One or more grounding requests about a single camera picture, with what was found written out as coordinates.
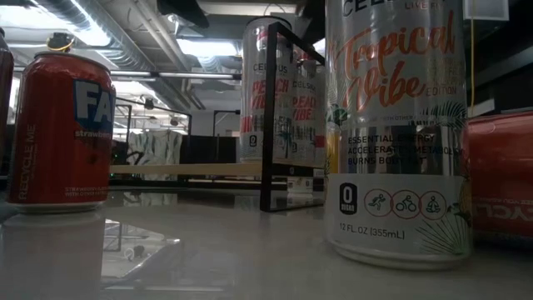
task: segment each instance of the yellow cable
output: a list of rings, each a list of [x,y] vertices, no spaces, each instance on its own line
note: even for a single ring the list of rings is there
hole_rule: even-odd
[[[475,80],[475,70],[474,70],[474,56],[475,56],[475,40],[474,40],[474,14],[476,13],[476,0],[472,0],[472,10],[471,10],[471,23],[470,23],[470,41],[471,41],[471,105],[470,105],[470,111],[471,116],[474,117],[474,100],[476,100],[476,80]]]
[[[63,47],[59,47],[59,48],[52,48],[52,47],[48,46],[49,42],[50,42],[50,38],[47,40],[48,50],[63,52],[64,50],[68,49],[69,47],[71,47],[74,44],[74,38],[72,39],[72,41],[70,41],[70,43],[67,46],[63,46]]]

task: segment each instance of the wooden shelf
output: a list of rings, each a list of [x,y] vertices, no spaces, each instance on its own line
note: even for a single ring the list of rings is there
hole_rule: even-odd
[[[300,164],[290,165],[296,169],[315,169],[317,167],[303,166]],[[110,173],[117,174],[173,174],[173,175],[216,175],[216,176],[261,176],[262,164],[260,162],[250,163],[201,163],[201,164],[177,164],[177,165],[111,165]],[[278,173],[275,176],[288,174]]]

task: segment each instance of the metal stand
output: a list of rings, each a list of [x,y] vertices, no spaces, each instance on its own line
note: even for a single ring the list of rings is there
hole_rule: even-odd
[[[274,163],[272,161],[274,149],[274,110],[276,87],[276,49],[277,35],[285,37],[290,43],[297,45],[321,65],[326,59],[316,52],[312,46],[304,43],[287,27],[275,22],[268,26],[268,40],[266,42],[266,99],[265,99],[265,127],[263,128],[263,159],[261,176],[261,200],[259,208],[263,212],[271,212],[272,177],[307,177],[313,178],[314,167],[301,167]]]

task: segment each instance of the ceiling duct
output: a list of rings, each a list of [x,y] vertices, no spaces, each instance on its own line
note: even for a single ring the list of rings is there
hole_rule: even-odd
[[[111,40],[106,48],[117,50],[98,50],[110,62],[117,67],[134,71],[155,71],[154,64],[145,56],[139,47],[123,31],[120,25],[113,20],[107,11],[96,0],[32,0],[38,7],[51,13],[55,17],[72,25],[78,33],[91,32],[94,27],[103,31]],[[165,104],[177,110],[188,111],[191,104],[180,97],[179,103],[173,101],[177,96],[177,90],[167,79],[159,79],[156,82],[143,82],[156,93],[162,96]]]

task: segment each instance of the palm leaf graphic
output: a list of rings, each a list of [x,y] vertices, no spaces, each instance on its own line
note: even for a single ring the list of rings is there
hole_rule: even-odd
[[[462,255],[470,251],[471,229],[463,217],[446,214],[440,221],[423,222],[425,226],[416,229],[423,253]]]
[[[411,121],[411,125],[423,127],[449,127],[461,130],[465,126],[467,116],[466,106],[458,102],[448,101],[427,107],[418,113],[418,119]]]

